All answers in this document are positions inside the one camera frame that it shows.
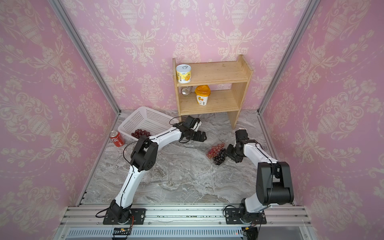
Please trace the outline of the black grape bunch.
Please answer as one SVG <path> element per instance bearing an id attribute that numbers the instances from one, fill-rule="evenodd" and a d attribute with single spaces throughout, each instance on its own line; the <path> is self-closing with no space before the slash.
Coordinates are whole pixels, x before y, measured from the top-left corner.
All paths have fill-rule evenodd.
<path id="1" fill-rule="evenodd" d="M 226 157 L 226 149 L 221 149 L 219 153 L 215 157 L 213 157 L 214 164 L 217 166 L 221 165 L 226 160 Z"/>

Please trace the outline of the clear plastic container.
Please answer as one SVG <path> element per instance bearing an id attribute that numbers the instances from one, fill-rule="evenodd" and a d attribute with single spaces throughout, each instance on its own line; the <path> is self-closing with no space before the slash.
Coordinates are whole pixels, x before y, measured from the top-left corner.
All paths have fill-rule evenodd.
<path id="1" fill-rule="evenodd" d="M 223 141 L 217 141 L 206 149 L 206 157 L 212 161 L 214 165 L 220 166 L 229 159 L 227 147 L 228 145 Z"/>

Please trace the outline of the light red grape bunch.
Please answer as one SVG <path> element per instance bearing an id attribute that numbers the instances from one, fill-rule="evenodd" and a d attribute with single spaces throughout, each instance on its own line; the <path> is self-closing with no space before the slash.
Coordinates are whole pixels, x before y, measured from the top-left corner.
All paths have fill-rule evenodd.
<path id="1" fill-rule="evenodd" d="M 219 143 L 217 145 L 214 145 L 214 146 L 211 146 L 209 149 L 208 149 L 208 152 L 206 153 L 206 156 L 209 158 L 209 159 L 212 159 L 213 157 L 215 157 L 219 151 L 221 149 L 223 149 L 225 147 L 225 144 L 224 143 Z"/>

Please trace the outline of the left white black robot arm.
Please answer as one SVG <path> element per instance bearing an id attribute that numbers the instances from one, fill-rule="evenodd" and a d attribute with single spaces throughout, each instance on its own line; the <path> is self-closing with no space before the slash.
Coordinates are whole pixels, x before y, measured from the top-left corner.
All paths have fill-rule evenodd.
<path id="1" fill-rule="evenodd" d="M 159 150 L 172 142 L 181 142 L 183 139 L 187 142 L 204 142 L 207 140 L 207 135 L 200 131 L 199 127 L 186 128 L 174 125 L 153 137 L 139 138 L 131 153 L 127 178 L 118 195 L 112 200 L 105 220 L 113 219 L 114 224 L 121 225 L 134 222 L 131 207 L 142 178 L 155 165 Z"/>

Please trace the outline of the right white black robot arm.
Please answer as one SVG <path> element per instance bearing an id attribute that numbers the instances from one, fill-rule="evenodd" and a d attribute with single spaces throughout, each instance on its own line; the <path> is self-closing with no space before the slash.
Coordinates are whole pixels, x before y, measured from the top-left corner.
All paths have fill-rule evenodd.
<path id="1" fill-rule="evenodd" d="M 257 167 L 256 192 L 241 201 L 238 217 L 245 223 L 261 223 L 265 209 L 271 205 L 292 204 L 294 190 L 290 166 L 263 150 L 260 143 L 249 138 L 247 130 L 235 132 L 236 142 L 228 145 L 227 156 L 235 163 L 248 158 Z"/>

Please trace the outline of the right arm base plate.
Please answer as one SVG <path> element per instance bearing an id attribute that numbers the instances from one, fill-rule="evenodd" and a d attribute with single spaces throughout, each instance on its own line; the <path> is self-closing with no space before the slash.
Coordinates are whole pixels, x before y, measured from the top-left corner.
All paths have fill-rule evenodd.
<path id="1" fill-rule="evenodd" d="M 265 225 L 265 213 L 248 213 L 238 208 L 224 208 L 223 215 L 227 225 Z"/>

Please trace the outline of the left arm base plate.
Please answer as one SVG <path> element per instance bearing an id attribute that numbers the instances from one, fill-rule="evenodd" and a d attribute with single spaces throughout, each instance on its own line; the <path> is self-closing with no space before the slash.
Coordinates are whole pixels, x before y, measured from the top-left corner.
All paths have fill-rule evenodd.
<path id="1" fill-rule="evenodd" d="M 130 213 L 124 215 L 124 220 L 119 220 L 115 217 L 111 210 L 107 210 L 106 216 L 104 217 L 104 225 L 143 225 L 146 217 L 146 209 L 130 209 Z"/>

